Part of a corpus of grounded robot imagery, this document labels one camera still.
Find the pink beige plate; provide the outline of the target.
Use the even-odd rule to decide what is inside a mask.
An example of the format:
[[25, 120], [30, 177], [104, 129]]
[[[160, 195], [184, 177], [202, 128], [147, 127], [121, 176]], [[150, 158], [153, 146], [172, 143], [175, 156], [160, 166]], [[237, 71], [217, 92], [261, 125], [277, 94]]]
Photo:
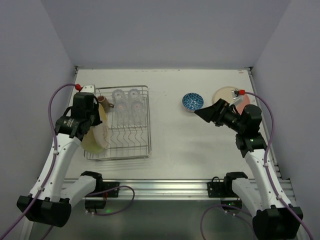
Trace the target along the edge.
[[241, 114], [245, 106], [249, 105], [251, 101], [248, 95], [235, 96], [235, 90], [238, 89], [233, 86], [225, 86], [218, 89], [212, 97], [212, 103], [214, 104], [219, 99], [223, 99], [230, 105], [235, 105], [236, 110]]

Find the blue patterned bowl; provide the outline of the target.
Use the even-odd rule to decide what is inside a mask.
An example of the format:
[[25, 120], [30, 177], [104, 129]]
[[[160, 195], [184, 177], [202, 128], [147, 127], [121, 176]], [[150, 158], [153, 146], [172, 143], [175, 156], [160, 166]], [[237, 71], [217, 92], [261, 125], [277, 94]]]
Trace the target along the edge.
[[194, 112], [203, 107], [204, 99], [201, 95], [190, 92], [182, 97], [182, 105], [187, 111]]

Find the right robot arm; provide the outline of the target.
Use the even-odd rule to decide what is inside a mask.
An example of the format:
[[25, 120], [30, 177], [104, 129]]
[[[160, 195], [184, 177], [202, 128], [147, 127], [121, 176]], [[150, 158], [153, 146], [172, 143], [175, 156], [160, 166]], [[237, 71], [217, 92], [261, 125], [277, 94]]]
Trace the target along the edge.
[[272, 161], [267, 144], [260, 133], [262, 110], [253, 104], [241, 113], [223, 99], [194, 112], [207, 123], [227, 126], [236, 132], [235, 144], [249, 166], [257, 185], [254, 189], [243, 172], [228, 172], [223, 183], [226, 191], [236, 194], [252, 216], [252, 227], [259, 240], [292, 240], [303, 219], [300, 207], [293, 206], [286, 196]]

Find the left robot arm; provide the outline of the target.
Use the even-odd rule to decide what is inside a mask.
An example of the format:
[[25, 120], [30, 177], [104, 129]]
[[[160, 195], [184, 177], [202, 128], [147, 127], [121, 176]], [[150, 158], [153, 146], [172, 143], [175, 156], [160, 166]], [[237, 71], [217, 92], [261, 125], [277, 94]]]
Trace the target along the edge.
[[63, 227], [72, 208], [87, 195], [103, 187], [102, 175], [85, 171], [70, 187], [62, 189], [71, 160], [91, 127], [101, 123], [99, 103], [89, 92], [78, 92], [56, 121], [52, 148], [36, 184], [27, 196], [20, 196], [17, 207], [28, 220]]

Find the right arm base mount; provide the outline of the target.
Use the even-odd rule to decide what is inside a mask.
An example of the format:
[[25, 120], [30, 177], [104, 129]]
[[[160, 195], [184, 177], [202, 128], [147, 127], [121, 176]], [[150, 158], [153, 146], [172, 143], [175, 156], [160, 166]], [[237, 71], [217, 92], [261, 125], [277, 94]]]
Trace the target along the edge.
[[232, 207], [242, 208], [241, 199], [232, 191], [230, 182], [227, 177], [221, 180], [218, 176], [214, 176], [211, 181], [206, 183], [207, 195], [209, 198], [219, 199], [220, 204], [225, 205], [225, 210], [235, 210]]

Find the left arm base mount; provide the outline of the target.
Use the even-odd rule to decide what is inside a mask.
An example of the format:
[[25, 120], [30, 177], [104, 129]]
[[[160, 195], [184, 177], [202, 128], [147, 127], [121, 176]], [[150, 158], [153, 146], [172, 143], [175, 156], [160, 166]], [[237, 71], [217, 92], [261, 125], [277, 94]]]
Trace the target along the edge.
[[119, 189], [113, 189], [119, 186], [120, 183], [118, 181], [103, 181], [102, 186], [98, 190], [93, 191], [85, 197], [85, 209], [87, 211], [93, 211], [94, 213], [104, 209], [107, 205], [108, 198], [117, 198], [119, 196]]

